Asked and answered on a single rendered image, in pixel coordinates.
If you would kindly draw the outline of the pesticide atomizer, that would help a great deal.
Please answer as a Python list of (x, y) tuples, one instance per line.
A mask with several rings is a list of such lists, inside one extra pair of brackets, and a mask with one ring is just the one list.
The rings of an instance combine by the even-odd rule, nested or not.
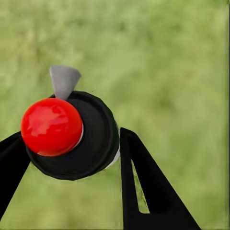
[(32, 104), (21, 121), (21, 135), (33, 165), (44, 175), (76, 181), (117, 162), (121, 155), (118, 124), (99, 97), (73, 91), (80, 71), (49, 68), (51, 98)]

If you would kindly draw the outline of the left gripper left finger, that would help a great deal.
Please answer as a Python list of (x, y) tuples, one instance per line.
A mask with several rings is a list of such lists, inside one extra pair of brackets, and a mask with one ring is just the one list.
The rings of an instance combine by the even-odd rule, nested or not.
[(30, 161), (21, 131), (0, 142), (0, 219), (16, 192)]

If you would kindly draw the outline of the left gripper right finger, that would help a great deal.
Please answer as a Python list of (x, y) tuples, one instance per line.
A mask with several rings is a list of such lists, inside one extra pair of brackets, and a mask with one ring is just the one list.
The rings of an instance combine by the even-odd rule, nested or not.
[[(124, 230), (201, 230), (138, 135), (123, 127), (119, 134)], [(131, 160), (150, 214), (138, 209)]]

